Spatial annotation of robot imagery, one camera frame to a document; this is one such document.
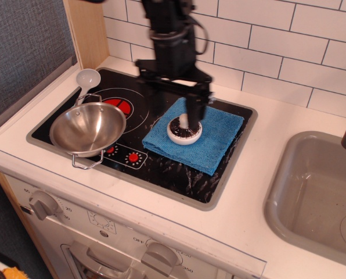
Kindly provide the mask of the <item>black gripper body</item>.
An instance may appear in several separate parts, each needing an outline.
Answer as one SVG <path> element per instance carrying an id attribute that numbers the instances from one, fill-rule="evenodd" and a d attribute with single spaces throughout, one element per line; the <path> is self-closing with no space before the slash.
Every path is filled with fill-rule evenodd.
<path id="1" fill-rule="evenodd" d="M 149 31 L 155 58 L 139 59 L 140 78 L 163 86 L 178 95 L 194 97 L 197 103 L 210 102 L 212 78 L 196 67 L 195 33 L 193 27 L 182 27 L 170 33 Z"/>

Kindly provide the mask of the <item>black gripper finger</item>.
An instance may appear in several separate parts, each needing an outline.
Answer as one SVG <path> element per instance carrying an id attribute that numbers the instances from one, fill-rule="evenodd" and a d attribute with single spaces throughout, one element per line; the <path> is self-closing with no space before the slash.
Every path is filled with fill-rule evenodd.
<path id="1" fill-rule="evenodd" d="M 207 106 L 205 94 L 189 94 L 186 96 L 186 113 L 191 130 L 199 128 L 199 122 L 204 118 Z"/>
<path id="2" fill-rule="evenodd" d="M 150 85 L 149 103 L 153 116 L 162 116 L 169 106 L 166 90 L 158 84 Z"/>

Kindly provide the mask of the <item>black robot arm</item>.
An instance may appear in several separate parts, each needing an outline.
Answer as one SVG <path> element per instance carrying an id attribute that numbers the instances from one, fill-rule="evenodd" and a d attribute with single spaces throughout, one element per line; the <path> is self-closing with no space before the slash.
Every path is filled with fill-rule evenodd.
<path id="1" fill-rule="evenodd" d="M 196 66 L 200 52 L 196 49 L 194 32 L 199 22 L 190 16 L 194 4 L 192 1 L 143 1 L 142 5 L 150 22 L 149 37 L 155 58 L 135 62 L 139 69 L 137 81 L 156 112 L 164 107 L 159 93 L 184 97 L 188 127 L 197 131 L 210 100 L 212 78 Z"/>

